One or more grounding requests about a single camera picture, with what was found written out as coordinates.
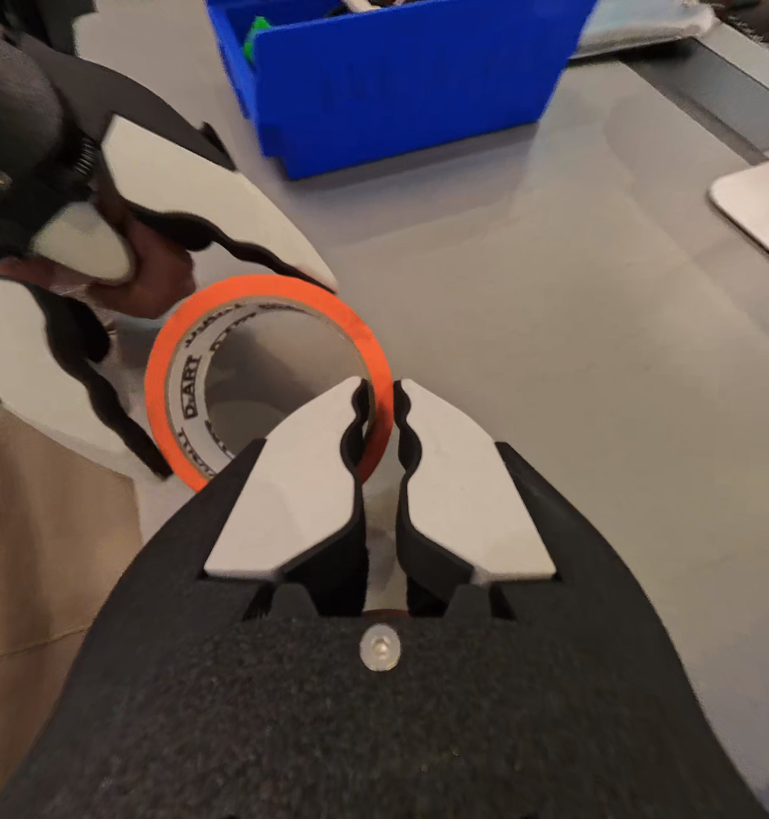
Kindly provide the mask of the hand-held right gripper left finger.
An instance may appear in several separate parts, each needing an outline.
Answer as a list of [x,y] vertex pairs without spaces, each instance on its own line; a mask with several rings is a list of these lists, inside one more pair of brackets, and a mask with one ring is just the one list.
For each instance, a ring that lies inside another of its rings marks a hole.
[[300,584],[325,616],[361,614],[369,557],[358,466],[368,411],[367,381],[351,376],[269,433],[207,576]]

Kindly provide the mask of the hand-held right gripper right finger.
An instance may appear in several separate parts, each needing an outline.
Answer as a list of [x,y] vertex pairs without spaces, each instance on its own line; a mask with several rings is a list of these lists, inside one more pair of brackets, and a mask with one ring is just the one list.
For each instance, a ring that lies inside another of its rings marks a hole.
[[443,616],[457,589],[551,581],[556,565],[499,445],[418,382],[393,386],[399,429],[396,549],[411,615]]

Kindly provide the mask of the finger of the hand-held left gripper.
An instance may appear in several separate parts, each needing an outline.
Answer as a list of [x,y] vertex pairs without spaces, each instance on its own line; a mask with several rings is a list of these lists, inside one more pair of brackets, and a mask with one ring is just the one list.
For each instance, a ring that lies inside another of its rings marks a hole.
[[112,347],[84,302],[0,276],[0,404],[97,465],[165,480],[172,468],[98,369]]
[[[157,220],[173,241],[216,244],[240,261],[338,292],[338,281],[295,224],[237,170],[113,116],[100,149],[101,169],[129,210]],[[90,201],[55,211],[32,237],[31,255],[83,276],[121,285],[134,276],[126,240]]]

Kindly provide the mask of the orange tape roll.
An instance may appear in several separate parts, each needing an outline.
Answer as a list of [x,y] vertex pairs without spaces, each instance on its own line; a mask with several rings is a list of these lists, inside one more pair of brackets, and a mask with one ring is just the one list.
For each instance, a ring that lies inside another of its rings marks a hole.
[[215,282],[178,307],[161,327],[144,375],[145,408],[158,449],[194,491],[201,491],[233,459],[206,425],[207,370],[226,336],[265,309],[309,314],[331,325],[356,350],[370,395],[358,463],[359,478],[367,482],[386,452],[393,427],[393,378],[385,352],[338,296],[316,284],[270,273]]

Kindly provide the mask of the blue plastic bin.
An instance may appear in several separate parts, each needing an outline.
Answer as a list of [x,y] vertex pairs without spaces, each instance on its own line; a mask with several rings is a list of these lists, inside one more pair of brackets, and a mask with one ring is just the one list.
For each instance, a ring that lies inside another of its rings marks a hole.
[[[262,155],[290,179],[532,125],[595,2],[436,1],[335,14],[340,2],[206,2]],[[243,41],[255,15],[275,26]]]

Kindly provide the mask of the person's left hand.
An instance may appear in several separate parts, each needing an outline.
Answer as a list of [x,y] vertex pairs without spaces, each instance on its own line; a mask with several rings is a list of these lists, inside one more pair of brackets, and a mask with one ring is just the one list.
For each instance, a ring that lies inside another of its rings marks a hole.
[[134,258],[132,276],[105,284],[60,268],[55,289],[98,310],[104,321],[112,313],[135,319],[160,319],[196,290],[194,261],[188,251],[138,220],[119,199],[99,198],[99,212],[121,233]]

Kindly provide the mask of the bright green plastic piece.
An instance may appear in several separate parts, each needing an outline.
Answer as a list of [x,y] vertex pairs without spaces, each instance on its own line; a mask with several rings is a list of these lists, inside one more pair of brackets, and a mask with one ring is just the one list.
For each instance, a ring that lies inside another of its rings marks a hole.
[[275,26],[264,15],[255,15],[244,38],[242,51],[245,59],[253,65],[256,59],[256,40],[264,32],[273,30]]

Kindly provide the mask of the grey pouch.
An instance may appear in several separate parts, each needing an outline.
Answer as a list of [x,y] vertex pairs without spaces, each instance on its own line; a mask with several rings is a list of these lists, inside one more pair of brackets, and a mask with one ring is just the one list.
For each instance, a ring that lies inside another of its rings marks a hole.
[[572,60],[670,44],[708,33],[719,23],[698,1],[599,1],[582,30]]

